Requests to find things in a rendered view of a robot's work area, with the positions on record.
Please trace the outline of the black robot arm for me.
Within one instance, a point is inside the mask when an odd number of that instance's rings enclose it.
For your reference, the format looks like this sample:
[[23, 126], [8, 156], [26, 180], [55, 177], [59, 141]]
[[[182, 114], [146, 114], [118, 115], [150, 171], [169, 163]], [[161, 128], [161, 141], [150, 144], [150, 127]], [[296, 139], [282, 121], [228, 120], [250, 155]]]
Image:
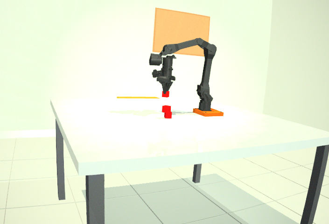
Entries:
[[[213, 97], [210, 95], [209, 80], [210, 80], [212, 60], [216, 55], [216, 50], [217, 50], [214, 44], [210, 44], [204, 41], [202, 38], [196, 38], [194, 40], [192, 39], [178, 44], [166, 44], [163, 46], [163, 49], [160, 52], [160, 54], [153, 54], [153, 53], [150, 54], [149, 65], [160, 66], [160, 64], [162, 64], [162, 66], [172, 67], [173, 59], [176, 59], [177, 57], [171, 54], [181, 49], [187, 47], [193, 47], [196, 45], [198, 45], [201, 49], [203, 49], [203, 54], [205, 57], [202, 80], [201, 83], [197, 85], [197, 90], [196, 90], [197, 94], [201, 99], [199, 102], [198, 109], [201, 111], [212, 111], [210, 107]], [[162, 57], [162, 56], [166, 56], [166, 57]]]

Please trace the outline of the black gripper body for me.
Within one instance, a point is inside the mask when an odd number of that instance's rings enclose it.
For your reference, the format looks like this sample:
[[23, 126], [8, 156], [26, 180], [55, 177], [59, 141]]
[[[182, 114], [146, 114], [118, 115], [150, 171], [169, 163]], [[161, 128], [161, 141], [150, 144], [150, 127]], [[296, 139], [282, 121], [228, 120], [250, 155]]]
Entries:
[[156, 81], [160, 81], [160, 82], [169, 82], [171, 80], [175, 81], [175, 76], [172, 76], [172, 71], [173, 71], [172, 67], [163, 66], [161, 70], [162, 70], [162, 75], [158, 76]]

